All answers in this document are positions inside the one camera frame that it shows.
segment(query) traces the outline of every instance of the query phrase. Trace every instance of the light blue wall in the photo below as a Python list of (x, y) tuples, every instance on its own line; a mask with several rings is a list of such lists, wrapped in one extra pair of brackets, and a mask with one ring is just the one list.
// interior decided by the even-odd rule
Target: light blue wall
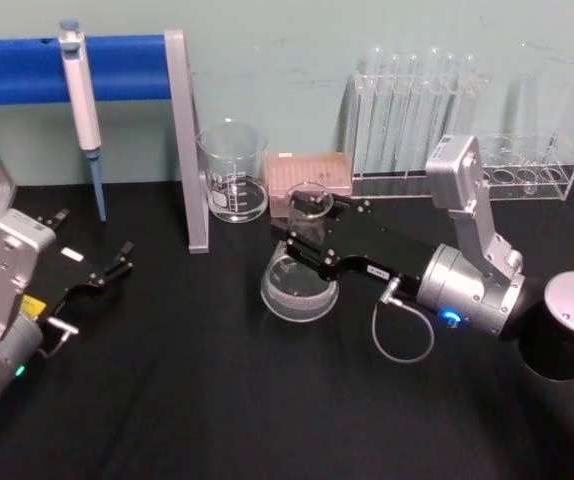
[[(375, 43), (474, 53), (502, 87), (491, 90), (496, 107), (511, 78), (539, 71), (540, 128), (561, 125), (574, 142), (568, 0), (0, 0), (0, 38), (55, 36), (71, 17), (89, 35), (183, 28), (200, 123), (246, 119), (267, 131), (274, 151), (333, 148), (345, 81)], [(498, 111), (480, 128), (500, 128)], [(99, 114), (107, 181), (175, 177), (166, 102), (105, 104)], [(20, 184), (86, 179), (65, 105), (0, 108), (0, 155)]]

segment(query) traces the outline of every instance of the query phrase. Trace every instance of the yellow warning label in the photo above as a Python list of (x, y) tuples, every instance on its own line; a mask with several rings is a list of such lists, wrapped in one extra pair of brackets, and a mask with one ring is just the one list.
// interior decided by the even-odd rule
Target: yellow warning label
[(38, 315), (43, 313), (46, 306), (47, 304), (45, 302), (41, 302), (37, 298), (25, 295), (23, 296), (23, 303), (20, 305), (20, 309), (30, 317), (38, 317)]

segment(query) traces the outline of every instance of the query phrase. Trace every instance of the blue led light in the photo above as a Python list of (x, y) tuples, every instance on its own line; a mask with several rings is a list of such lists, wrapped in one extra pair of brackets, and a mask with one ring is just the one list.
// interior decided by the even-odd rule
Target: blue led light
[(445, 322), (449, 328), (456, 328), (463, 321), (460, 314), (453, 308), (441, 308), (438, 310), (438, 319)]

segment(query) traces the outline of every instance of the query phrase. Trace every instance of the black tablecloth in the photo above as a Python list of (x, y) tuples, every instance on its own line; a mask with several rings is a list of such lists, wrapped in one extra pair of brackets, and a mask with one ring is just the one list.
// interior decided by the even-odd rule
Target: black tablecloth
[[(0, 400), (0, 479), (574, 478), (574, 381), (438, 324), (429, 358), (392, 364), (371, 341), (382, 285), (358, 275), (324, 319), (279, 320), (259, 294), (268, 217), (212, 219), (210, 253), (189, 255), (179, 188), (107, 185), (104, 229), (89, 186), (19, 190), (30, 215), (73, 211), (68, 246), (99, 260), (131, 240), (136, 266), (123, 288), (63, 311), (81, 335)], [(456, 244), (429, 200), (378, 208), (392, 227)], [(493, 210), (528, 276), (574, 269), (574, 188), (566, 202)]]

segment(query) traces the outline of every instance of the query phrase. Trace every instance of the blue metal bar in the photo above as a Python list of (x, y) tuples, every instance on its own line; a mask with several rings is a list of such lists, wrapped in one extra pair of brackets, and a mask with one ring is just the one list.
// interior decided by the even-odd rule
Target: blue metal bar
[[(171, 98), (163, 35), (87, 37), (98, 101)], [(56, 38), (0, 40), (0, 105), (69, 102)]]

